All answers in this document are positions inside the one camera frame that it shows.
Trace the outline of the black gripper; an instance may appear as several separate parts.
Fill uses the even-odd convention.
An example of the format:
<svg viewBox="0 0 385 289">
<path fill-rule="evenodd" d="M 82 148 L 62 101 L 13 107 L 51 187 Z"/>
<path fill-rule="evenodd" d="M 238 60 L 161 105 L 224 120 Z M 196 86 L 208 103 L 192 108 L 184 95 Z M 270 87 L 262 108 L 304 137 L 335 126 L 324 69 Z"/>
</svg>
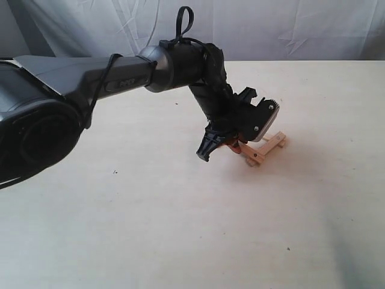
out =
<svg viewBox="0 0 385 289">
<path fill-rule="evenodd" d="M 196 101 L 207 118 L 208 125 L 197 150 L 197 156 L 209 161 L 210 154 L 221 145 L 226 146 L 234 153 L 240 154 L 241 147 L 237 136 L 237 109 L 241 104 L 250 104 L 257 96 L 256 90 L 250 87 L 243 89 L 239 94 L 231 90 L 215 92 L 208 86 L 196 87 Z"/>
</svg>

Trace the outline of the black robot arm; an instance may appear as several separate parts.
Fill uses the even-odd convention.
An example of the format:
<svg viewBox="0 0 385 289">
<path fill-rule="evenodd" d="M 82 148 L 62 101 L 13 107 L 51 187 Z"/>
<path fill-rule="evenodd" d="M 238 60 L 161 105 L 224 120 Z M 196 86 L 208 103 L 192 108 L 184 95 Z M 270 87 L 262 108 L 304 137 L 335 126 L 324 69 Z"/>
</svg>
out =
<svg viewBox="0 0 385 289">
<path fill-rule="evenodd" d="M 1 187 L 24 182 L 68 156 L 93 123 L 98 104 L 136 89 L 187 88 L 208 120 L 197 154 L 260 136 L 265 104 L 255 90 L 234 92 L 224 55 L 211 43 L 164 41 L 137 56 L 25 55 L 1 61 Z"/>
</svg>

